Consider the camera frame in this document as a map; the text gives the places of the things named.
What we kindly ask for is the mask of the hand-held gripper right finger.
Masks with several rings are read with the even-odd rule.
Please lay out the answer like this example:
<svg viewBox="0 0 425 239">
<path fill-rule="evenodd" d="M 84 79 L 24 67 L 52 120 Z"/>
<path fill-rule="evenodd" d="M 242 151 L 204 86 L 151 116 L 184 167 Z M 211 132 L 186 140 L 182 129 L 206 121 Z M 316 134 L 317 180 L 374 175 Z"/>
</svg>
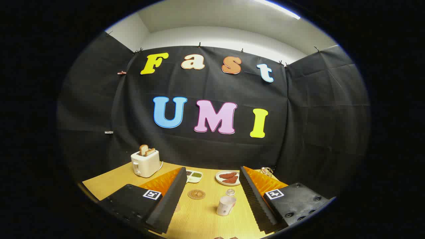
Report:
<svg viewBox="0 0 425 239">
<path fill-rule="evenodd" d="M 277 232 L 297 226 L 322 211 L 327 199 L 302 183 L 285 183 L 242 166 L 239 180 L 260 231 Z"/>
</svg>

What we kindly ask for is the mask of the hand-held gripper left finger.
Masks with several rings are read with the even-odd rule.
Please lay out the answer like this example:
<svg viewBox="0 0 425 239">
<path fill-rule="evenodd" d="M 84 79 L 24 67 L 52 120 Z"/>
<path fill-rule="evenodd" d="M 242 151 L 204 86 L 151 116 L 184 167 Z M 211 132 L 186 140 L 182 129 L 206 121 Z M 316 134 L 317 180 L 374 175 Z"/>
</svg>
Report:
<svg viewBox="0 0 425 239">
<path fill-rule="evenodd" d="M 186 181 L 186 168 L 179 167 L 140 186 L 126 184 L 99 204 L 134 228 L 166 233 Z"/>
</svg>

